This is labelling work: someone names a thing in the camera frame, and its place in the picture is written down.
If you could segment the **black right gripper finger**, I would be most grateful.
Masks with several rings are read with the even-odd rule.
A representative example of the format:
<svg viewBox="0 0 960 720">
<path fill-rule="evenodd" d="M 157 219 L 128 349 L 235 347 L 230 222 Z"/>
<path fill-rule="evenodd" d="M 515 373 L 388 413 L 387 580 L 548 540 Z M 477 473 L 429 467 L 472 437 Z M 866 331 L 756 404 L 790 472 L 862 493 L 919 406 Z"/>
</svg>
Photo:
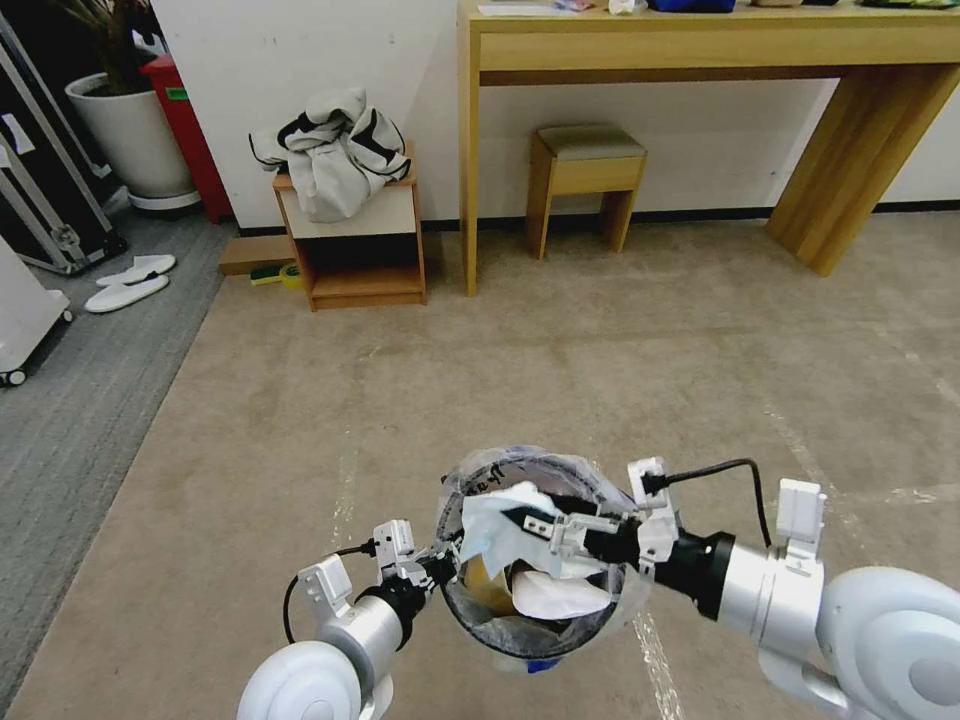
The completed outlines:
<svg viewBox="0 0 960 720">
<path fill-rule="evenodd" d="M 586 533 L 563 533 L 548 541 L 545 572 L 555 579 L 584 579 L 605 571 L 605 562 L 590 553 Z"/>
</svg>

